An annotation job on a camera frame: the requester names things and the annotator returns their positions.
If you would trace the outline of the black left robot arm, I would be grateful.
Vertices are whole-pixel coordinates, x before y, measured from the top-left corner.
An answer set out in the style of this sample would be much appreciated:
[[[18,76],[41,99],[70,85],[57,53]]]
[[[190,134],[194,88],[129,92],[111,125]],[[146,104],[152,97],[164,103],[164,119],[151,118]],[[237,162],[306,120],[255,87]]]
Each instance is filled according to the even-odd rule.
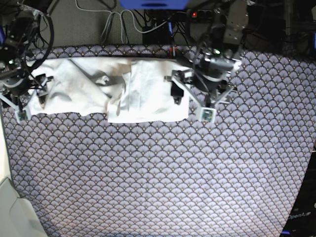
[[[188,94],[197,106],[199,121],[214,122],[218,105],[230,103],[230,94],[237,92],[227,78],[241,67],[240,43],[247,24],[246,1],[214,1],[211,22],[197,41],[193,57],[177,58],[187,69],[165,77],[172,83],[174,103],[180,105]]]

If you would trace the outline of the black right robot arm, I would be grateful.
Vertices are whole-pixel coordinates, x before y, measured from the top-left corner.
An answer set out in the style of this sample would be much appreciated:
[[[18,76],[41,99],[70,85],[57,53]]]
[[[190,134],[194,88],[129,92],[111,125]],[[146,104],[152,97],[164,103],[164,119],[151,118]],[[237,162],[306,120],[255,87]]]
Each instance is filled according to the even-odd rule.
[[[5,106],[11,107],[17,122],[30,120],[31,110],[23,103],[23,96],[36,96],[44,102],[48,95],[47,83],[52,77],[45,74],[33,76],[48,58],[53,42],[54,27],[48,12],[50,0],[23,0],[17,4],[18,13],[8,27],[7,33],[0,36],[0,99]],[[27,64],[30,46],[40,34],[40,20],[45,18],[50,31],[50,39],[42,58]]]

